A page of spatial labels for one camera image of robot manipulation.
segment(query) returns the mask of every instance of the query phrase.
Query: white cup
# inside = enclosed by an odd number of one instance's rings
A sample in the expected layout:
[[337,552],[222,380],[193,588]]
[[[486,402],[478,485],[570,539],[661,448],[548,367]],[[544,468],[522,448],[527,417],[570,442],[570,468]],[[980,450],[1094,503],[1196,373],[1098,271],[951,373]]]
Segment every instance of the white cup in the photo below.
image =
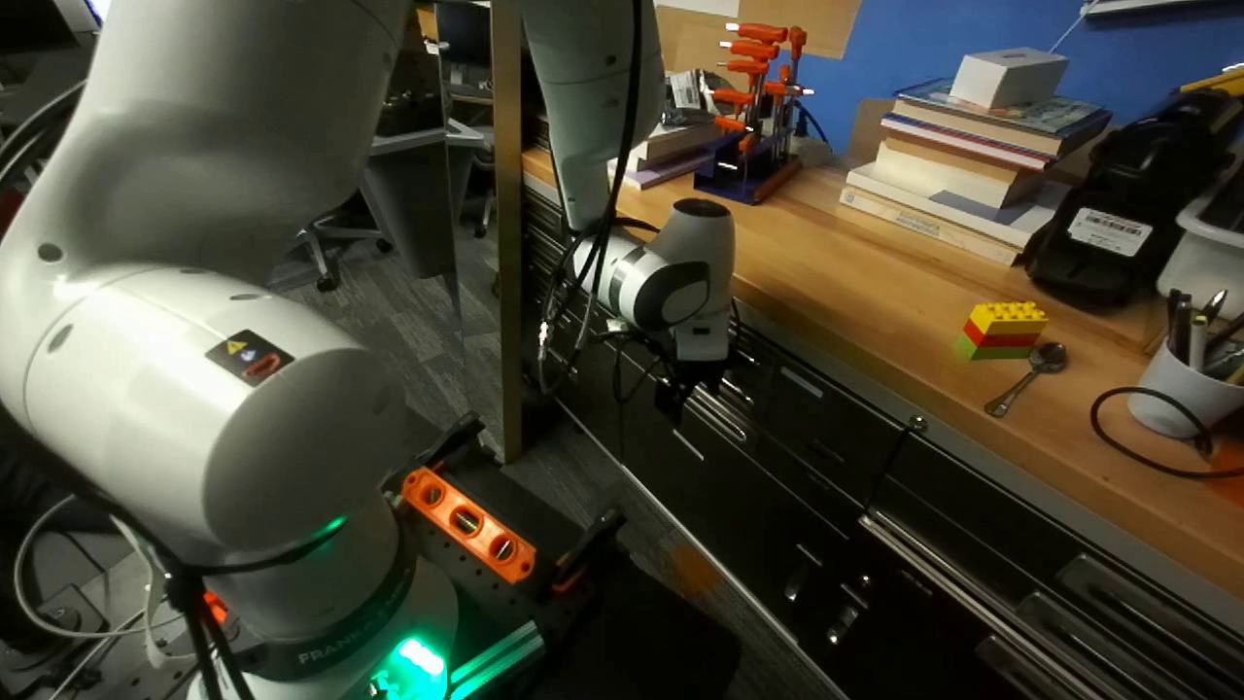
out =
[[[1209,373],[1190,369],[1180,359],[1171,353],[1164,341],[1149,367],[1140,378],[1143,390],[1164,394],[1190,407],[1204,428],[1221,424],[1244,406],[1244,386],[1221,380]],[[1133,394],[1127,407],[1133,417],[1164,434],[1196,434],[1196,424],[1177,411],[1171,402],[1149,398],[1149,394]]]

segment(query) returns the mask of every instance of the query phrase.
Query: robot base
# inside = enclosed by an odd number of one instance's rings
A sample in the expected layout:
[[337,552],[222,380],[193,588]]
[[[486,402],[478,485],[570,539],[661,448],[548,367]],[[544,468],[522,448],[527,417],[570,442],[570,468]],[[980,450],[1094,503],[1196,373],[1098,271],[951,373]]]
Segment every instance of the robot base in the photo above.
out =
[[[352,649],[350,658],[343,658],[337,666],[315,675],[268,679],[268,675],[246,674],[246,684],[257,700],[371,700],[371,675],[402,639],[419,635],[430,649],[447,652],[454,649],[454,631],[460,631],[454,582],[437,563],[415,559],[415,577],[404,603],[374,642],[365,642],[363,649]],[[193,675],[185,700],[210,700],[210,691],[203,687],[203,675]]]

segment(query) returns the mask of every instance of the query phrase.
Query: wooden desk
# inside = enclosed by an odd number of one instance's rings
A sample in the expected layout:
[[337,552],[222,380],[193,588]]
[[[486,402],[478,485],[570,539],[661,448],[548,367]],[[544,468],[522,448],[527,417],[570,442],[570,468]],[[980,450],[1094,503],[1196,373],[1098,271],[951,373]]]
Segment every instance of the wooden desk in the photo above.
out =
[[[551,181],[540,150],[526,171]],[[974,438],[1000,463],[1059,498],[1171,555],[1244,603],[1244,478],[1190,482],[1148,469],[1112,450],[1090,424],[1090,406],[1133,386],[1160,338],[1160,302],[1143,301],[1112,318],[1042,294],[1024,267],[995,267],[949,246],[836,209],[838,171],[802,171],[775,203],[728,203],[740,225],[736,294],[746,318],[810,360],[849,360],[934,420]],[[661,225],[691,181],[623,192],[623,215]],[[1037,301],[1046,338],[1069,346],[1073,367],[1042,378],[1006,420],[984,402],[1026,373],[1026,360],[963,360],[951,353],[967,306],[984,301]],[[1105,424],[1143,454],[1204,469],[1175,438],[1143,432],[1123,402]]]

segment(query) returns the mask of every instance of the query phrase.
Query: cardboard box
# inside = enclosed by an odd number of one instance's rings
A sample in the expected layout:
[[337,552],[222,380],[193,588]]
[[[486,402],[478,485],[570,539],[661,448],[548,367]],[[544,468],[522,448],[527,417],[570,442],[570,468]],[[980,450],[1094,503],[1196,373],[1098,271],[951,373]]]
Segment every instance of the cardboard box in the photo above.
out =
[[1065,53],[1031,48],[963,53],[951,97],[980,110],[1035,105],[1059,93]]

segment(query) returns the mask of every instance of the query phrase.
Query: blue wall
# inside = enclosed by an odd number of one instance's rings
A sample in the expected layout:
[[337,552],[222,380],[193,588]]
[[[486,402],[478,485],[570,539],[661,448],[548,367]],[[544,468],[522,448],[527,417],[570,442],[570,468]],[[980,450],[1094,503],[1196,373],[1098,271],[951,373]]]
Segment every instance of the blue wall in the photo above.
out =
[[[897,84],[951,76],[971,50],[1048,50],[1082,15],[1082,0],[860,0],[844,57],[810,57],[803,102],[836,150],[849,150],[857,105]],[[1076,22],[1061,93],[1099,102],[1117,119],[1149,113],[1175,84],[1244,63],[1244,4],[1171,8]]]

